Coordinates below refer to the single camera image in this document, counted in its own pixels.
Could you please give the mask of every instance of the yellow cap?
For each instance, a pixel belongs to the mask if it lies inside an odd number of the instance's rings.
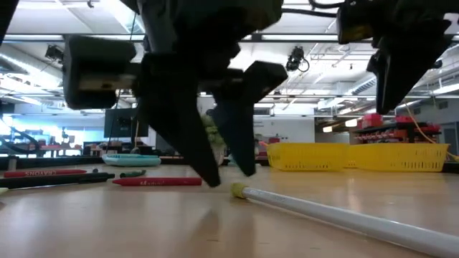
[[[242,194],[242,190],[244,190],[244,188],[246,187],[248,186],[246,186],[243,183],[234,183],[231,185],[231,194],[233,195],[233,197],[246,199],[244,194]]]

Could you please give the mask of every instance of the white tube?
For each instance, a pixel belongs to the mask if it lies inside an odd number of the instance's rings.
[[[233,195],[277,206],[289,211],[352,229],[375,239],[444,258],[459,257],[459,237],[401,224],[312,201],[283,196],[235,184]]]

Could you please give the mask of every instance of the computer monitor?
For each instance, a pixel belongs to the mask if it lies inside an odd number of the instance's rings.
[[[134,108],[106,110],[103,137],[129,138],[133,134],[135,135],[137,128],[136,114],[137,111]],[[148,137],[148,124],[139,121],[137,137]]]

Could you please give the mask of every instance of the desk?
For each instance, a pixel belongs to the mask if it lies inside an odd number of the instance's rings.
[[[51,157],[54,157],[55,156],[55,152],[56,152],[56,157],[60,157],[61,155],[59,155],[59,152],[60,151],[63,151],[64,153],[62,154],[62,156],[65,156],[65,153],[67,151],[79,151],[80,152],[80,155],[81,155],[81,152],[82,152],[82,148],[71,148],[71,147],[61,147],[61,146],[41,146],[41,152],[40,153],[40,156],[39,157],[43,157],[44,154],[47,152],[47,151],[51,151]]]
[[[73,166],[121,173],[126,168]],[[233,199],[232,182],[459,235],[459,176],[441,173],[277,172],[222,168],[224,185],[111,183],[0,196],[0,257],[425,257],[287,211]],[[195,176],[187,166],[149,176]]]

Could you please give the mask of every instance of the yellow basket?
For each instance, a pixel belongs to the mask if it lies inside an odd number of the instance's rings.
[[[357,168],[357,159],[359,158],[359,149],[355,145],[350,145],[347,148],[347,163],[344,168]]]
[[[358,168],[373,171],[440,172],[448,144],[375,143],[353,145]]]
[[[282,171],[339,171],[346,164],[345,143],[274,143],[270,166]]]

